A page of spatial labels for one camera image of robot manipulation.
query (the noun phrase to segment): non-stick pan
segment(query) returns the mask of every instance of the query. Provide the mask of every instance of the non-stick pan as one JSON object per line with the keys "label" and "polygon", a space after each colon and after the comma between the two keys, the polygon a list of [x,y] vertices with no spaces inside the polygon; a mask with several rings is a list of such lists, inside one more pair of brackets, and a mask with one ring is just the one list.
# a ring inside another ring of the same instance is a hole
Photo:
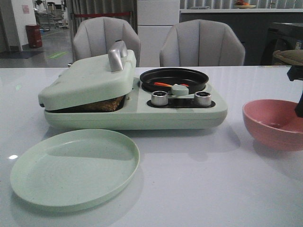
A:
{"label": "non-stick pan", "polygon": [[208,82],[208,76],[202,72],[184,68],[159,68],[146,71],[140,76],[143,89],[148,91],[170,91],[170,87],[154,85],[155,82],[169,85],[186,84],[189,94],[201,91]]}

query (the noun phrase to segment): doorway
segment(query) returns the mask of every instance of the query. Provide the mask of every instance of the doorway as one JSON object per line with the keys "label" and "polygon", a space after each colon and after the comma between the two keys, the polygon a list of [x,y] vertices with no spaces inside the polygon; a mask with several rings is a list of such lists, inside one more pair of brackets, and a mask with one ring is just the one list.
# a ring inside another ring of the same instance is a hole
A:
{"label": "doorway", "polygon": [[4,32],[4,25],[3,25],[3,17],[1,13],[1,8],[0,8],[0,53],[8,51],[8,44],[6,40],[6,35]]}

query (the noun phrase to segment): mint green plate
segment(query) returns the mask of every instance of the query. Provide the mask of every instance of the mint green plate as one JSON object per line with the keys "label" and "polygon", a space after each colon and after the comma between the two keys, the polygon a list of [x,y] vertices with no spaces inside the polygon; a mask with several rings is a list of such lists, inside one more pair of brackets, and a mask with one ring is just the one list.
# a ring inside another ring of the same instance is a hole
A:
{"label": "mint green plate", "polygon": [[66,132],[46,139],[17,160],[14,192],[43,210],[68,212],[101,204],[131,181],[139,149],[127,136],[109,130]]}

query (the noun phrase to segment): white wall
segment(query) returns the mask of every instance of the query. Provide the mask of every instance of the white wall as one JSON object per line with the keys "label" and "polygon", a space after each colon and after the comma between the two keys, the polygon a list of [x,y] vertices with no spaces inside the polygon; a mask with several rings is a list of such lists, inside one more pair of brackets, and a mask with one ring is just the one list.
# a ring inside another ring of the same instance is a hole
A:
{"label": "white wall", "polygon": [[[28,44],[25,25],[36,24],[33,2],[32,0],[11,0],[11,4],[14,10],[14,16],[15,16],[18,36],[20,40],[20,45],[23,46]],[[23,13],[22,5],[28,5],[29,14]]]}

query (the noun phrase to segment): chair backrest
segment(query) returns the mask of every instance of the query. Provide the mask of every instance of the chair backrest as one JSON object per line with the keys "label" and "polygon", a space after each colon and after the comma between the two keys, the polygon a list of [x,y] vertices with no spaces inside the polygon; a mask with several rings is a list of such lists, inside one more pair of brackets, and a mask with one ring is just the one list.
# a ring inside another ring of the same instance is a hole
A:
{"label": "chair backrest", "polygon": [[239,66],[245,48],[224,23],[191,20],[174,25],[160,50],[160,66]]}
{"label": "chair backrest", "polygon": [[123,40],[133,50],[139,66],[141,41],[126,20],[97,17],[81,22],[73,39],[75,60],[107,54],[117,40]]}

